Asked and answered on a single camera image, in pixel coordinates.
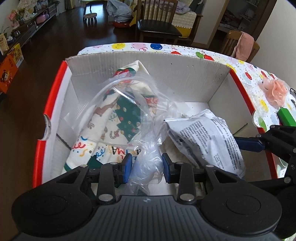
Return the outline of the white paper napkin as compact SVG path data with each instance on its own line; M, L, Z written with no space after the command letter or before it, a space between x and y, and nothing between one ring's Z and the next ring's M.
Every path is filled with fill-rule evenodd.
M193 164L184 154L179 151L170 137L167 137L159 148L161 154L167 153L173 163L184 162L190 164L194 168L199 168L198 165Z

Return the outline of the balloon print tablecloth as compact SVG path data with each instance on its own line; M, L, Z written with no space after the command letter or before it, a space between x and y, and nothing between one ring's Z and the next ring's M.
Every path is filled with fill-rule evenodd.
M148 43L116 43L84 48L72 75L75 109L98 93L98 85L119 68L140 61L161 92L186 106L190 117L209 107L224 118L232 132L245 127L268 130L280 122L259 83L278 79L247 62L191 47ZM295 114L294 97L287 93L284 108Z

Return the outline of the low tv console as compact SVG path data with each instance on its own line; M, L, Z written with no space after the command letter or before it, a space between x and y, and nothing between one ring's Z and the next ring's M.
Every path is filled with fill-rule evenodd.
M59 1L1 1L1 51L25 44L36 30L58 13Z

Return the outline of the white printed foil packet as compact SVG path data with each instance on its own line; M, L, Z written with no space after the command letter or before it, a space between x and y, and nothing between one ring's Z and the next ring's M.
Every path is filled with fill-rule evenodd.
M213 165L240 178L245 175L241 151L224 119L205 109L189 118L165 119L168 136L195 166Z

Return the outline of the wooden chair with pink cloth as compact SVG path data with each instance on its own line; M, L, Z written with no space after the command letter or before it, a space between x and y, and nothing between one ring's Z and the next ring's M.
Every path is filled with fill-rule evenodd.
M250 34L230 30L222 43L220 53L250 63L259 49L259 44Z

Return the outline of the wooden dining chair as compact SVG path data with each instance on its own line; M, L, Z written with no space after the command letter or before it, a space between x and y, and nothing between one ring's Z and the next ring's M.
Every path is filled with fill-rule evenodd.
M172 24L177 1L137 1L136 34L140 42L145 37L177 44L180 31Z

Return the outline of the red cardboard box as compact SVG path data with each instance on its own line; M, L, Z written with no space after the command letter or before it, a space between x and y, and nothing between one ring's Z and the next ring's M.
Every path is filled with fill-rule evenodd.
M161 154L175 160L179 153L164 146L168 127L197 140L197 155L209 164L249 181L277 178L271 152L239 151L233 140L280 124L263 90L271 80L273 74L250 63L195 48L85 48L63 61L55 78L33 186L80 165L97 168L132 154L129 184L158 187Z

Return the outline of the clear plastic zip bag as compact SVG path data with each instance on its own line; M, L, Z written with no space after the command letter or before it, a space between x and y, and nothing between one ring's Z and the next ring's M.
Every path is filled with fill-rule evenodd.
M132 171L120 187L129 193L146 191L163 175L160 145L165 119L179 118L186 106L161 92L152 77L132 67L119 69L98 85L98 93L66 115L76 134L63 172L80 165L98 169L132 157Z

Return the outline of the green black sponge eraser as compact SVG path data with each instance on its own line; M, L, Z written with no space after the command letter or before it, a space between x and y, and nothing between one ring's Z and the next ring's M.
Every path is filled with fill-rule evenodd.
M280 108L277 112L277 116L280 120L280 123L284 126L294 126L296 127L296 122L291 113L287 108Z

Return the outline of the pink mesh bath puff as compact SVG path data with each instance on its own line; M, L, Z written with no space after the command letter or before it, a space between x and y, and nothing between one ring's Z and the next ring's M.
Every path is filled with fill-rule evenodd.
M284 81L280 79L264 78L259 83L259 87L264 92L268 103L274 108L281 108L285 104L288 89Z

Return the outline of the small wooden stool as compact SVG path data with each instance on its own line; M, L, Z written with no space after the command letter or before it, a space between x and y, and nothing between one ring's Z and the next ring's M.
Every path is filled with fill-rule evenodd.
M97 22L97 13L89 13L89 14L85 14L83 16L83 22L84 23L92 23L92 22Z

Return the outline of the christmas print fabric bag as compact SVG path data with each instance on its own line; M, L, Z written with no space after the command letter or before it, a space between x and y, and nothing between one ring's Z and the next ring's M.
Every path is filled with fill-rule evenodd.
M133 80L137 73L146 74L147 70L140 61L119 68L115 75L124 80L103 92L72 146L62 173L86 164L98 169L106 163L123 161L127 154L136 160L140 148L133 147L131 140L140 133L140 106L129 100L134 92L141 94L152 116L157 113L158 98L148 84Z

